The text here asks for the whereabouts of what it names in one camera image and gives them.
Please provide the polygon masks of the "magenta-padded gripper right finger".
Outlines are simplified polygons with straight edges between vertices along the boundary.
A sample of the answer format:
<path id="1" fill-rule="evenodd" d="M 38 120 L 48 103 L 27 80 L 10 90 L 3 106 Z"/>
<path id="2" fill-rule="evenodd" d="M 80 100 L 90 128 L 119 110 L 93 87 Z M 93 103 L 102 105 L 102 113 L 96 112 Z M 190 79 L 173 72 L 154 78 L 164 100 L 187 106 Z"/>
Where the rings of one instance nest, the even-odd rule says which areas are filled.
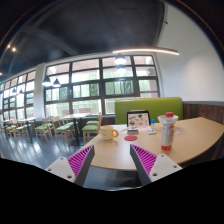
<path id="1" fill-rule="evenodd" d="M 143 186 L 182 169 L 165 154 L 154 153 L 137 145 L 130 145 L 130 155 Z"/>

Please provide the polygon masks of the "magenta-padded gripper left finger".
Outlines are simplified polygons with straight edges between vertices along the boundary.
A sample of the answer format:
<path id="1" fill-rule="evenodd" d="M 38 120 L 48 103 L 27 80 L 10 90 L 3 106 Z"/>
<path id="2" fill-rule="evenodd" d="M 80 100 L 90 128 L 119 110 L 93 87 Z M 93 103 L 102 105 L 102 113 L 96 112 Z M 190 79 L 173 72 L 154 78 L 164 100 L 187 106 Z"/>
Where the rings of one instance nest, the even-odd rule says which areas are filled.
<path id="1" fill-rule="evenodd" d="M 46 170 L 76 185 L 83 186 L 94 156 L 94 146 L 90 145 L 68 158 L 59 157 Z"/>

